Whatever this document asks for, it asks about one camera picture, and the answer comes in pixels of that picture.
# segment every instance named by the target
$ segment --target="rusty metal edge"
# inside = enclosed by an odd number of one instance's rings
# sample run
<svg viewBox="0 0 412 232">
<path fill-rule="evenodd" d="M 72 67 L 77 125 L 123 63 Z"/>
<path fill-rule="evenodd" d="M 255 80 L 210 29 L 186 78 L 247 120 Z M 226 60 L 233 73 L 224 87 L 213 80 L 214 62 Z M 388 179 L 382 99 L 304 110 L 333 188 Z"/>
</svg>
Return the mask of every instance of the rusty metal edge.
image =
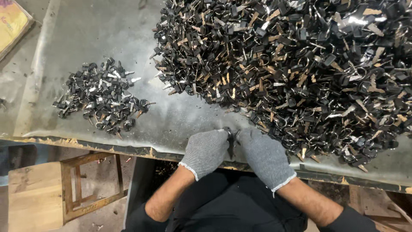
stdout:
<svg viewBox="0 0 412 232">
<path fill-rule="evenodd" d="M 8 140 L 12 140 L 16 142 L 34 142 L 34 143 L 48 144 L 48 145 L 54 145 L 54 146 L 72 147 L 72 148 L 87 149 L 87 150 L 93 150 L 93 151 L 99 151 L 99 152 L 111 152 L 111 153 L 123 154 L 123 155 L 128 155 L 128 156 L 138 156 L 138 157 L 143 157 L 143 158 L 159 159 L 159 160 L 174 161 L 174 162 L 179 162 L 183 158 L 183 155 L 181 154 L 157 152 L 152 147 L 132 147 L 132 146 L 123 147 L 123 146 L 82 141 L 82 140 L 77 140 L 77 139 L 65 139 L 65 138 L 54 137 L 54 136 L 12 137 L 12 138 L 8 138 Z M 224 161 L 219 167 L 225 168 L 225 169 L 231 169 L 231 170 L 253 172 L 253 170 L 250 168 L 250 166 L 247 163 Z M 396 184 L 378 182 L 378 181 L 356 178 L 356 177 L 351 177 L 351 176 L 316 172 L 316 171 L 311 171 L 311 170 L 306 170 L 306 169 L 296 170 L 296 173 L 299 178 L 306 179 L 306 180 L 315 180 L 315 181 L 321 181 L 321 182 L 327 182 L 327 183 L 333 183 L 333 184 L 341 184 L 341 185 L 357 185 L 357 186 L 372 188 L 372 189 L 381 189 L 381 190 L 386 190 L 386 191 L 391 191 L 391 192 L 412 194 L 411 186 L 396 185 Z"/>
</svg>

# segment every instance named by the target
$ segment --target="gray work glove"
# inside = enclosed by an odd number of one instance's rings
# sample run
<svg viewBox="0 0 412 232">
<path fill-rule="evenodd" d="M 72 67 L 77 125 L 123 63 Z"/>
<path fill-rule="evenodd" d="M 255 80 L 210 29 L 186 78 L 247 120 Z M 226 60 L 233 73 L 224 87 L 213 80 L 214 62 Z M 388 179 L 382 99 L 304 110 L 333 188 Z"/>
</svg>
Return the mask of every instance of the gray work glove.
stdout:
<svg viewBox="0 0 412 232">
<path fill-rule="evenodd" d="M 196 181 L 212 173 L 223 162 L 229 148 L 225 130 L 212 130 L 190 136 L 186 154 L 179 165 L 193 172 Z"/>
<path fill-rule="evenodd" d="M 236 140 L 240 143 L 248 164 L 272 192 L 296 176 L 280 142 L 262 134 L 258 129 L 241 130 Z"/>
</svg>

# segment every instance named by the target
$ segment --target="pile of keys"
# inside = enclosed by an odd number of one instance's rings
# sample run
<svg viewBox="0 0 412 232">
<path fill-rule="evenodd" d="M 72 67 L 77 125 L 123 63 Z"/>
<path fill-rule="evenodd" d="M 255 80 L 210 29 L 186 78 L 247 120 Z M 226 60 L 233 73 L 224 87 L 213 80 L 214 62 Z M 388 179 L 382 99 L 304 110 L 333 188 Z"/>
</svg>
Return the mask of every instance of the pile of keys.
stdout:
<svg viewBox="0 0 412 232">
<path fill-rule="evenodd" d="M 84 110 L 83 118 L 91 125 L 123 140 L 120 129 L 129 131 L 136 123 L 129 116 L 137 112 L 136 119 L 139 118 L 155 102 L 139 100 L 127 91 L 141 78 L 129 77 L 134 72 L 126 72 L 120 61 L 116 66 L 113 58 L 105 58 L 100 67 L 95 63 L 84 63 L 81 71 L 70 74 L 64 84 L 68 86 L 67 93 L 53 106 L 59 108 L 60 118 Z"/>
<path fill-rule="evenodd" d="M 153 29 L 169 93 L 240 112 L 302 161 L 365 172 L 412 129 L 405 0 L 168 0 Z"/>
</svg>

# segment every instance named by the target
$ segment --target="wooden stool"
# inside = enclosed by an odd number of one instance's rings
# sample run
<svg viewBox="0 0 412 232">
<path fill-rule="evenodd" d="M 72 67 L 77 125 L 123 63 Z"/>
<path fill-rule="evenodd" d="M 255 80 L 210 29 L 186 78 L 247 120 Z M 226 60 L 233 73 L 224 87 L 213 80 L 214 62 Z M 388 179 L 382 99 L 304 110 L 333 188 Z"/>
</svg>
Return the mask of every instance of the wooden stool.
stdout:
<svg viewBox="0 0 412 232">
<path fill-rule="evenodd" d="M 95 195 L 82 198 L 80 165 L 112 155 L 116 158 L 119 193 L 99 200 Z M 71 168 L 75 168 L 75 201 Z M 123 190 L 118 154 L 99 152 L 12 170 L 9 172 L 9 232 L 57 229 L 124 196 L 127 196 L 127 189 Z M 82 202 L 93 200 L 79 207 Z"/>
</svg>

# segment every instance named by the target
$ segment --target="metal table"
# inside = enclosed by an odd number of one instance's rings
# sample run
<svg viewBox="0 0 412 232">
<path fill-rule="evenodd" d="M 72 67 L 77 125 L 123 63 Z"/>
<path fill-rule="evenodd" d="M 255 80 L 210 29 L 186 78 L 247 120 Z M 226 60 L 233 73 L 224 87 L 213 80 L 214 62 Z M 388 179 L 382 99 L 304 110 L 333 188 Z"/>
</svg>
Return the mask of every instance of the metal table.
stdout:
<svg viewBox="0 0 412 232">
<path fill-rule="evenodd" d="M 148 1 L 142 9 L 139 1 L 131 0 L 41 2 L 46 6 L 19 1 L 29 12 L 39 11 L 37 20 L 43 14 L 43 25 L 40 30 L 38 23 L 0 63 L 0 98 L 8 101 L 7 110 L 0 110 L 2 139 L 179 161 L 195 133 L 223 126 L 253 127 L 246 117 L 225 114 L 218 105 L 208 105 L 197 96 L 168 96 L 162 90 L 164 84 L 154 78 L 155 64 L 148 59 L 154 53 L 151 29 L 160 18 L 162 0 Z M 51 106 L 64 93 L 62 84 L 70 72 L 79 70 L 83 62 L 99 63 L 103 56 L 122 61 L 126 71 L 136 72 L 133 77 L 142 78 L 129 92 L 156 102 L 130 132 L 122 132 L 123 141 L 91 126 L 80 112 L 60 119 Z M 321 163 L 302 163 L 292 157 L 291 166 L 301 178 L 412 193 L 412 141 L 405 136 L 398 141 L 399 148 L 380 153 L 366 165 L 369 173 L 328 156 L 319 157 Z M 241 154 L 234 162 L 226 160 L 225 168 L 250 170 Z"/>
</svg>

